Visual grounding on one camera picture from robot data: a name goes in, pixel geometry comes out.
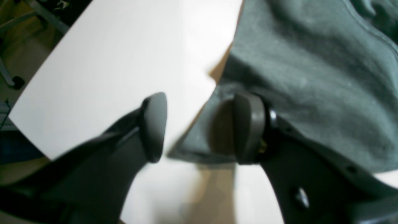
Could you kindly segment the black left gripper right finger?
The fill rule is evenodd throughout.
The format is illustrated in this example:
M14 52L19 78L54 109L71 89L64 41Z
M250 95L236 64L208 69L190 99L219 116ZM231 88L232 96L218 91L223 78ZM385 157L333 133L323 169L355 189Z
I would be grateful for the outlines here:
M267 175L286 224L396 224L397 189L303 136L260 95L233 98L236 160Z

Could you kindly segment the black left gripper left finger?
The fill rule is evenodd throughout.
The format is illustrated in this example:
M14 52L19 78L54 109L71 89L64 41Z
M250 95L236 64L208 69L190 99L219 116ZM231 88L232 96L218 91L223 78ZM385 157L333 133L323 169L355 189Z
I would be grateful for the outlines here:
M116 224L135 176L163 152L165 93L145 98L101 135L1 186L1 211L44 224Z

